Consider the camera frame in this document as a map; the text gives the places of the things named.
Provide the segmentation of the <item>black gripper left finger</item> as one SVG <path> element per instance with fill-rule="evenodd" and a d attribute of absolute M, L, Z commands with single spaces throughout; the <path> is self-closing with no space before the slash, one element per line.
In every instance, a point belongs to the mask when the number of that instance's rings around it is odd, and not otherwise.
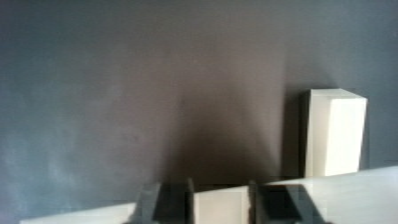
<path fill-rule="evenodd" d="M 123 224 L 196 224 L 193 180 L 145 186 L 136 211 Z"/>

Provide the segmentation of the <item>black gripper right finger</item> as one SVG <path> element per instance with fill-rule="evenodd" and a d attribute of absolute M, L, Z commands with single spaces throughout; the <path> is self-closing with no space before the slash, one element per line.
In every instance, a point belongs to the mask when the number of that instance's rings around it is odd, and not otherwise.
<path fill-rule="evenodd" d="M 249 224 L 324 224 L 324 217 L 301 184 L 249 184 Z"/>

